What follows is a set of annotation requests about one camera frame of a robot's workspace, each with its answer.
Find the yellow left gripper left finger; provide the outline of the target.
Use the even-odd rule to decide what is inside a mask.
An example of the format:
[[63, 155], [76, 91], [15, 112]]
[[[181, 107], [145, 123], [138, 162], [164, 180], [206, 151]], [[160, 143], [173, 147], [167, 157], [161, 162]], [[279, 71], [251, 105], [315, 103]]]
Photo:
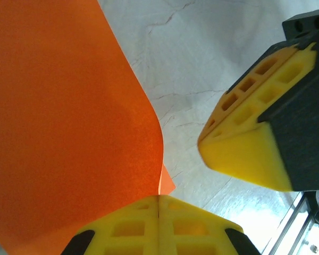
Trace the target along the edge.
[[60, 255], [159, 255], [159, 196], [149, 196], [78, 230]]

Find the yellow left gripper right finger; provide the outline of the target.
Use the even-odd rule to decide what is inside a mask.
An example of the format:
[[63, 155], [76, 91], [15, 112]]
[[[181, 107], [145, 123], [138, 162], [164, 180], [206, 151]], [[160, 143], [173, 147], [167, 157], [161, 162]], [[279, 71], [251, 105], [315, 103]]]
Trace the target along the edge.
[[261, 255], [232, 221], [169, 195], [158, 206], [159, 255]]

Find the orange paper sheet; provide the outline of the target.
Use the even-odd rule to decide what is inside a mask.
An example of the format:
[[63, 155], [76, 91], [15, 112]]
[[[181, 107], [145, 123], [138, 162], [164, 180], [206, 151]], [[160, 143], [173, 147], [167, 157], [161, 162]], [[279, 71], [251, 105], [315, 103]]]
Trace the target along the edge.
[[59, 255], [175, 186], [156, 113], [98, 0], [0, 0], [0, 245]]

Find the long aluminium frame rail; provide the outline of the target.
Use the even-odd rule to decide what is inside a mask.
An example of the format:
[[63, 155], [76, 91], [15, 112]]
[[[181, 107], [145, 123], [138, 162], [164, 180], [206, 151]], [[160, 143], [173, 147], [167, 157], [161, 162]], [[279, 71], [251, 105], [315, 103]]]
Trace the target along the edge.
[[299, 193], [262, 255], [319, 255], [319, 226]]

